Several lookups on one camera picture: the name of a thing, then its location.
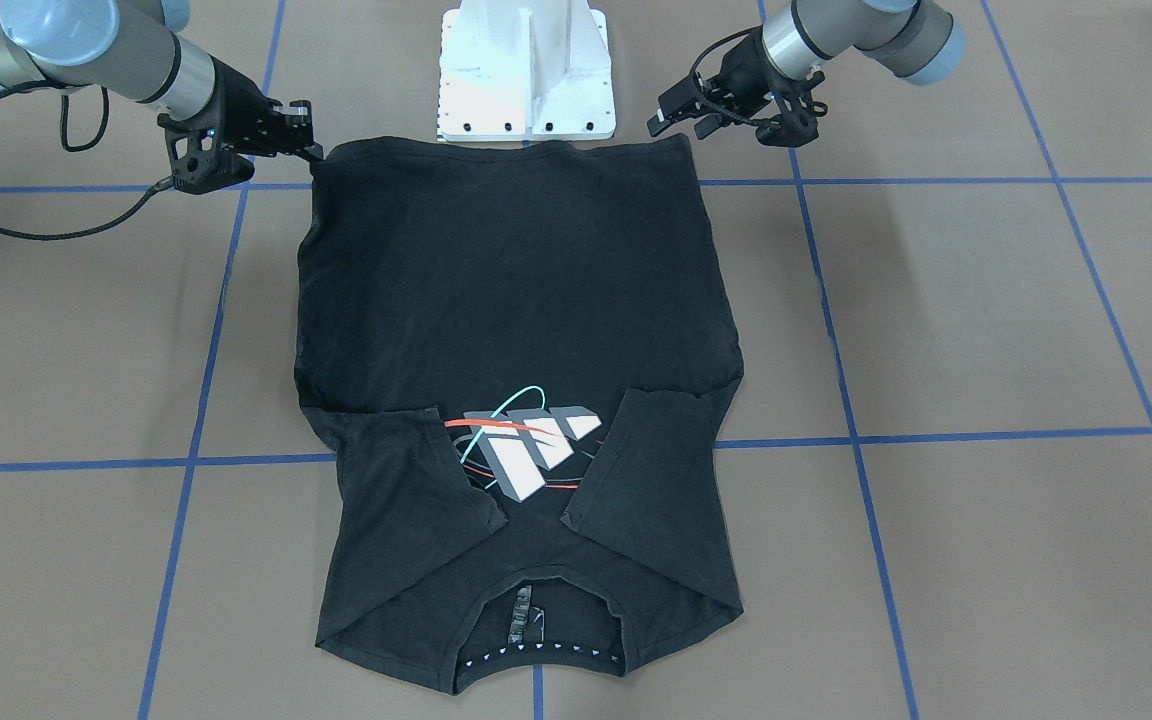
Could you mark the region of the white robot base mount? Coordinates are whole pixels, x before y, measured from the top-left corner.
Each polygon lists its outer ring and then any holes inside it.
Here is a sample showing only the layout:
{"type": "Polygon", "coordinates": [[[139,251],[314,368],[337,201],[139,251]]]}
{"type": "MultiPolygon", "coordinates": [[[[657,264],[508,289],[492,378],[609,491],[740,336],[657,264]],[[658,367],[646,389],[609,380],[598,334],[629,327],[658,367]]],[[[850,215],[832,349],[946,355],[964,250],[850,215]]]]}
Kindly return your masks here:
{"type": "Polygon", "coordinates": [[[435,141],[608,141],[608,20],[586,1],[462,1],[440,20],[435,141]]]}

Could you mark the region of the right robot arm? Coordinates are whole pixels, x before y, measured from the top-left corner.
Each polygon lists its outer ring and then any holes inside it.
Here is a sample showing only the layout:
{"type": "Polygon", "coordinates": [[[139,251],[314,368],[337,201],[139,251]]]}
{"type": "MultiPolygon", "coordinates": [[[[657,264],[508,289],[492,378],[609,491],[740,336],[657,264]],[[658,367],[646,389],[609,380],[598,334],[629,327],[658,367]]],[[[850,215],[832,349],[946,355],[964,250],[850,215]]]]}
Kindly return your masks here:
{"type": "Polygon", "coordinates": [[[323,159],[306,101],[279,103],[182,36],[187,1],[0,1],[0,91],[103,88],[156,111],[174,177],[252,176],[251,158],[323,159]]]}

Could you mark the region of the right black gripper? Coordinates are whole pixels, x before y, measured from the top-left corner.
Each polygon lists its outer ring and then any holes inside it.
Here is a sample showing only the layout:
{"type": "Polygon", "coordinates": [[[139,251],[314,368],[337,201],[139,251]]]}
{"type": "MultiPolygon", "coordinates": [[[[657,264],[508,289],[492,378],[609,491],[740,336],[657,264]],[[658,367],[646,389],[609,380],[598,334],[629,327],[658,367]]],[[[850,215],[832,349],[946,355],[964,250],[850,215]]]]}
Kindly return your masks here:
{"type": "Polygon", "coordinates": [[[293,156],[321,161],[314,141],[314,106],[308,100],[280,103],[262,94],[256,83],[223,61],[212,58],[214,88],[198,114],[202,131],[212,131],[223,146],[241,154],[275,158],[293,156]]]}

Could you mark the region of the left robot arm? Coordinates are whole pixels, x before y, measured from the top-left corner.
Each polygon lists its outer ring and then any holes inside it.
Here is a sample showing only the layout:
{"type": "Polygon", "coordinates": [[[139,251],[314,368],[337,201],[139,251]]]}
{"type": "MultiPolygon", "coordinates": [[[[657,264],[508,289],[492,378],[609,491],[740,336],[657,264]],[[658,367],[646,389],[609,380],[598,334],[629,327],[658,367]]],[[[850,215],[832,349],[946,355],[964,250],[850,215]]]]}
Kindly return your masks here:
{"type": "Polygon", "coordinates": [[[685,77],[658,97],[650,136],[694,120],[707,138],[730,126],[753,128],[768,147],[817,141],[827,105],[814,100],[823,65],[858,50],[915,86],[935,85],[963,60],[967,35],[935,1],[791,1],[760,26],[714,41],[685,77]]]}

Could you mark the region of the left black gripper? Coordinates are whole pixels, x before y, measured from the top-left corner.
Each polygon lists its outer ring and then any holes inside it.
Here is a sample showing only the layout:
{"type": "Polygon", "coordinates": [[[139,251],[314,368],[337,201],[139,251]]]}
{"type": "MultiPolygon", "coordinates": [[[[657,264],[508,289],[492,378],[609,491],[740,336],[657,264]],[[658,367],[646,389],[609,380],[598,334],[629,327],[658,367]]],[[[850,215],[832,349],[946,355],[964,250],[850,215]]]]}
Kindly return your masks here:
{"type": "Polygon", "coordinates": [[[736,120],[756,120],[756,114],[771,103],[776,103],[776,109],[763,120],[778,120],[785,109],[786,83],[763,36],[749,35],[723,54],[712,79],[681,79],[664,91],[655,114],[646,120],[646,132],[658,138],[668,128],[695,120],[692,132],[698,141],[705,141],[718,129],[736,124],[736,120]]]}

